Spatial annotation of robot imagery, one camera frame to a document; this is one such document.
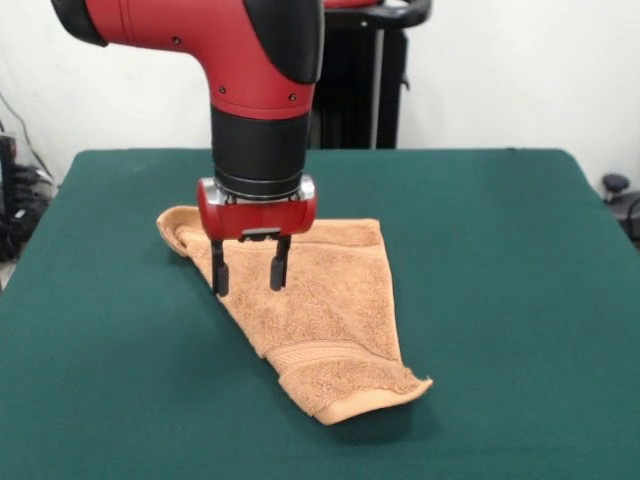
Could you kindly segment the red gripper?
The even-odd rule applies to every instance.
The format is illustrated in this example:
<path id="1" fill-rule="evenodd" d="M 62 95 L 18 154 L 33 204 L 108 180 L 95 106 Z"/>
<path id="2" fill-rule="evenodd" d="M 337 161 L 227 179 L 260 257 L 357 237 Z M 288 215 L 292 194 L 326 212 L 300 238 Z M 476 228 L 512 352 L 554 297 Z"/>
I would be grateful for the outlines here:
<path id="1" fill-rule="evenodd" d="M 303 175 L 292 196 L 267 201 L 242 199 L 221 188 L 213 178 L 197 185 L 198 209 L 202 227 L 211 242 L 212 291 L 217 296 L 229 292 L 229 268 L 223 242 L 255 235 L 277 235 L 276 254 L 271 261 L 270 288 L 286 286 L 291 235 L 307 232 L 317 211 L 314 181 Z"/>

